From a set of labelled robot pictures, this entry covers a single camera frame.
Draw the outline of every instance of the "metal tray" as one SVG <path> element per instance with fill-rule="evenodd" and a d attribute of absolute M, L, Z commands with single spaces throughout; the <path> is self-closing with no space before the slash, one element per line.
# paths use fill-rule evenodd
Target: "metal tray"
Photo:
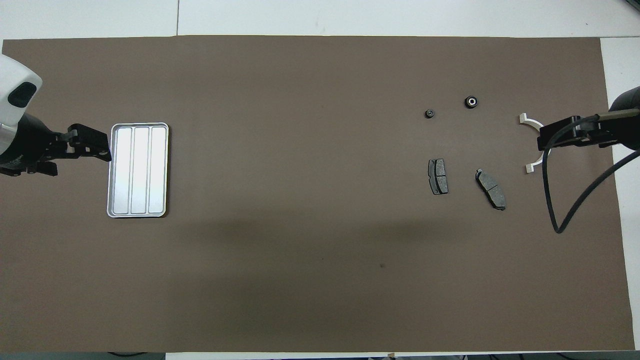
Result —
<path fill-rule="evenodd" d="M 112 218 L 161 217 L 166 211 L 169 126 L 164 122 L 111 128 L 107 214 Z"/>

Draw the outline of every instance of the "curved brake pad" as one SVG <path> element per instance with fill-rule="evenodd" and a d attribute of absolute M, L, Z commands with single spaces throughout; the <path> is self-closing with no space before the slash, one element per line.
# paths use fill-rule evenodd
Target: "curved brake pad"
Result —
<path fill-rule="evenodd" d="M 429 185 L 431 185 L 433 195 L 449 193 L 447 173 L 444 171 L 443 159 L 429 160 Z"/>
<path fill-rule="evenodd" d="M 484 190 L 486 197 L 489 199 L 494 209 L 504 210 L 507 208 L 507 203 L 504 200 L 504 193 L 502 192 L 500 185 L 498 185 L 498 182 L 496 182 L 496 180 L 481 168 L 476 172 L 476 181 Z"/>

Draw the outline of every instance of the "white plastic part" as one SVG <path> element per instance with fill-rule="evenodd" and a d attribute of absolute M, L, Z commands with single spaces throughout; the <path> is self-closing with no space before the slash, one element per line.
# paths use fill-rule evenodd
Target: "white plastic part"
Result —
<path fill-rule="evenodd" d="M 19 108 L 11 105 L 8 101 L 9 94 L 25 82 L 36 86 L 36 92 L 33 96 L 42 86 L 42 79 L 38 74 L 14 59 L 0 54 L 0 124 L 15 126 L 27 110 L 29 104 L 24 108 Z"/>
<path fill-rule="evenodd" d="M 539 121 L 527 118 L 527 113 L 521 113 L 520 114 L 520 123 L 521 124 L 527 124 L 527 125 L 533 127 L 535 130 L 538 130 L 538 132 L 540 132 L 540 128 L 544 126 Z M 530 174 L 530 173 L 534 172 L 534 168 L 533 167 L 536 166 L 536 165 L 540 165 L 540 164 L 542 164 L 542 154 L 540 154 L 540 157 L 535 162 L 532 162 L 530 164 L 526 164 L 524 166 L 524 169 L 527 171 L 527 174 Z"/>

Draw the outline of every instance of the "white curved bracket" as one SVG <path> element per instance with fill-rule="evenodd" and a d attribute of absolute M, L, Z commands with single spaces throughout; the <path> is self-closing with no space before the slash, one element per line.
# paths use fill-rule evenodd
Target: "white curved bracket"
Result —
<path fill-rule="evenodd" d="M 527 118 L 527 113 L 521 113 L 520 114 L 520 123 L 521 124 L 527 124 L 527 125 L 533 127 L 535 130 L 538 130 L 538 132 L 540 132 L 540 128 L 544 126 L 539 121 L 535 121 L 533 119 L 528 119 Z M 533 170 L 534 170 L 533 167 L 534 166 L 540 165 L 540 164 L 542 164 L 542 154 L 540 154 L 540 157 L 535 162 L 533 162 L 531 164 L 526 164 L 524 166 L 524 169 L 526 169 L 527 174 L 529 174 L 529 173 L 533 172 Z"/>

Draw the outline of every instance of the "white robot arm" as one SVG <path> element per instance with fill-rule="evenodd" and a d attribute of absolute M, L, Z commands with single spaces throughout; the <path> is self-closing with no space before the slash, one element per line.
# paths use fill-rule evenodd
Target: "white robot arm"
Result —
<path fill-rule="evenodd" d="M 54 159 L 93 156 L 111 161 L 105 133 L 80 124 L 71 125 L 67 133 L 55 133 L 25 113 L 41 86 L 35 72 L 0 54 L 0 174 L 56 176 Z"/>

